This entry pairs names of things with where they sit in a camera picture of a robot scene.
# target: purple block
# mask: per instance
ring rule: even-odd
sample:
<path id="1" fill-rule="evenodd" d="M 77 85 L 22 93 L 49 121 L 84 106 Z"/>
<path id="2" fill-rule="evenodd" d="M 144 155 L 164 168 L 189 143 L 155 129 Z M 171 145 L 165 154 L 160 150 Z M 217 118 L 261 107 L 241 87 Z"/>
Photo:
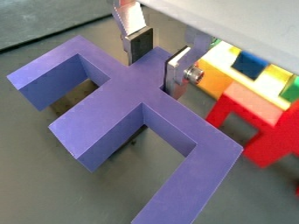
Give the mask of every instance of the purple block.
<path id="1" fill-rule="evenodd" d="M 185 157 L 133 224 L 189 224 L 241 147 L 163 92 L 169 53 L 155 48 L 122 66 L 76 37 L 8 76 L 37 109 L 90 78 L 100 88 L 50 124 L 70 155 L 94 171 L 147 125 Z"/>

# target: dark gray surface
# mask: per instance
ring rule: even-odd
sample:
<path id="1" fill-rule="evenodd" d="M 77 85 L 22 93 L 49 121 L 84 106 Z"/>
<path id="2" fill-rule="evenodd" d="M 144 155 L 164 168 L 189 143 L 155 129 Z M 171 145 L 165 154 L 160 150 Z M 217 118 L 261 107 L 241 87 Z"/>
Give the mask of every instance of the dark gray surface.
<path id="1" fill-rule="evenodd" d="M 106 0 L 1 0 L 0 50 L 108 14 Z"/>
<path id="2" fill-rule="evenodd" d="M 155 43 L 173 53 L 183 46 L 184 26 L 148 10 L 145 19 L 155 28 Z M 126 63 L 112 18 L 0 55 L 0 223 L 126 224 L 183 161 L 149 129 L 94 173 L 62 148 L 48 125 L 94 86 L 84 83 L 38 112 L 5 76 L 74 35 Z M 204 117 L 215 101 L 189 86 L 180 102 Z M 221 129 L 241 143 L 255 133 L 235 116 Z M 241 157 L 193 223 L 296 224 L 297 178 L 296 157 L 285 157 L 264 170 Z"/>

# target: red stand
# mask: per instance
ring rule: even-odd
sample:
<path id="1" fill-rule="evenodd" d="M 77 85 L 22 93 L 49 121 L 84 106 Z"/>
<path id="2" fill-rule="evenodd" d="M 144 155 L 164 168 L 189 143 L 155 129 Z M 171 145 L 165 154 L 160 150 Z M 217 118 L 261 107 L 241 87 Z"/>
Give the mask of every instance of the red stand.
<path id="1" fill-rule="evenodd" d="M 283 111 L 249 89 L 232 82 L 205 120 L 219 127 L 231 112 L 257 128 L 243 153 L 259 167 L 267 167 L 289 153 L 299 156 L 299 101 Z"/>

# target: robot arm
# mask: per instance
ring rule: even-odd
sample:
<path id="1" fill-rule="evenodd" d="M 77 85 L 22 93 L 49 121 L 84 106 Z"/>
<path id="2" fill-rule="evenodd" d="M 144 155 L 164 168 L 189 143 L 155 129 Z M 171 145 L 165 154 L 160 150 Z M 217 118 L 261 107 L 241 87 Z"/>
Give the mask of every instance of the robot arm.
<path id="1" fill-rule="evenodd" d="M 132 64 L 153 49 L 153 29 L 145 25 L 140 3 L 134 0 L 114 0 L 110 3 L 128 64 Z M 187 46 L 164 64 L 164 92 L 175 99 L 185 92 L 187 83 L 197 84 L 201 79 L 203 71 L 193 63 L 208 51 L 211 41 L 211 35 L 187 26 Z"/>

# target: green block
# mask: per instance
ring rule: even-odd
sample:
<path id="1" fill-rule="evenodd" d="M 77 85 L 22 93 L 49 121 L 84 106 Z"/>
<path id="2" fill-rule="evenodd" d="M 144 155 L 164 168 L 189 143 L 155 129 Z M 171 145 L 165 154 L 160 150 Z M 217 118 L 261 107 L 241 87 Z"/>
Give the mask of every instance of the green block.
<path id="1" fill-rule="evenodd" d="M 287 82 L 280 96 L 289 102 L 293 102 L 296 99 L 299 99 L 299 77 L 297 76 L 293 76 L 293 78 L 289 79 L 289 81 Z"/>
<path id="2" fill-rule="evenodd" d="M 217 45 L 219 42 L 220 42 L 220 39 L 217 39 L 217 38 L 212 38 L 212 41 L 211 41 L 211 43 L 209 43 L 209 49 L 211 49 L 215 45 Z"/>

